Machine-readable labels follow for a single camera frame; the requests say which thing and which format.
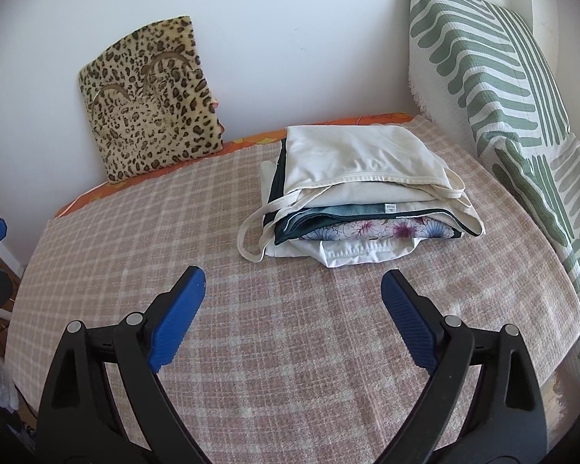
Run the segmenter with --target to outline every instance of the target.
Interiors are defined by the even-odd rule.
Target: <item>leopard print pillow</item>
[[[153,22],[118,40],[82,68],[79,84],[112,182],[223,147],[217,101],[187,16]]]

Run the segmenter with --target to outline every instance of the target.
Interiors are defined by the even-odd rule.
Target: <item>white tote bag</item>
[[[437,206],[451,211],[468,231],[484,231],[464,193],[464,182],[407,129],[397,125],[301,125],[288,127],[283,195],[251,214],[239,228],[237,248],[253,262],[271,256],[313,256],[326,266],[385,261],[412,251],[419,239],[303,241],[274,246],[275,224],[306,207],[342,204],[395,204],[399,212]],[[264,215],[277,211],[258,242],[244,246],[245,235]],[[448,223],[448,215],[431,215]]]

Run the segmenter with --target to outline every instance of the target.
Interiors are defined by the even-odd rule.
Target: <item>orange patterned sheet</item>
[[[398,113],[386,113],[382,115],[371,115],[367,117],[359,117],[351,118],[351,119],[339,119],[339,120],[332,120],[330,122],[320,122],[316,125],[370,125],[373,123],[403,123],[403,122],[410,122],[413,119],[410,115],[407,115],[403,112]],[[227,153],[232,153],[233,151],[240,150],[241,148],[248,148],[254,145],[267,145],[269,143],[276,143],[280,141],[282,138],[286,136],[286,129],[280,129],[270,132],[261,132],[260,134],[256,134],[254,136],[247,136],[245,138],[240,138],[238,140],[234,140],[229,143],[224,143],[223,149],[218,151],[217,153],[203,157],[205,159],[208,158],[215,158],[220,155],[226,155]],[[146,181],[147,179],[156,178],[158,176],[163,176],[168,174],[169,172],[173,172],[181,167],[185,167],[186,165],[194,164],[201,159],[189,160],[186,162],[180,162],[179,164],[171,165],[170,167],[164,167],[163,169],[157,169],[156,171],[149,172],[148,174],[141,174],[139,176],[134,176],[126,181],[121,181],[120,183],[103,183],[97,187],[94,187],[92,190],[80,195],[76,198],[73,202],[63,206],[60,210],[56,213],[54,218],[61,218],[69,215],[81,208],[85,205],[94,202],[95,200],[99,200],[105,198],[107,196],[112,195],[113,193],[119,192],[120,190],[124,190],[128,187],[132,187],[142,181]]]

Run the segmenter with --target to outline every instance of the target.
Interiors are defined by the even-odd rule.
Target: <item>plaid bedspread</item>
[[[543,383],[580,333],[580,303],[562,264],[478,162],[421,117],[404,126],[462,177],[486,235],[424,241],[381,264],[253,264],[236,250],[236,233],[259,206],[259,164],[274,159],[280,144],[205,159],[49,222],[10,324],[6,361],[23,395],[38,407],[69,321],[118,323],[190,264],[204,269],[207,295],[159,378],[213,462],[371,464],[378,457],[427,380],[380,299],[380,279],[391,268],[443,314],[490,330],[518,325]],[[109,370],[127,432],[142,443],[117,369]],[[442,444],[457,436],[472,388],[464,387]]]

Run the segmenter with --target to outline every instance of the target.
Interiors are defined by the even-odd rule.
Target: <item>stack of folded clothes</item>
[[[239,229],[248,260],[311,256],[326,266],[392,260],[422,239],[481,235],[464,182],[397,125],[292,126],[262,162],[263,206]],[[258,254],[244,247],[264,217]]]

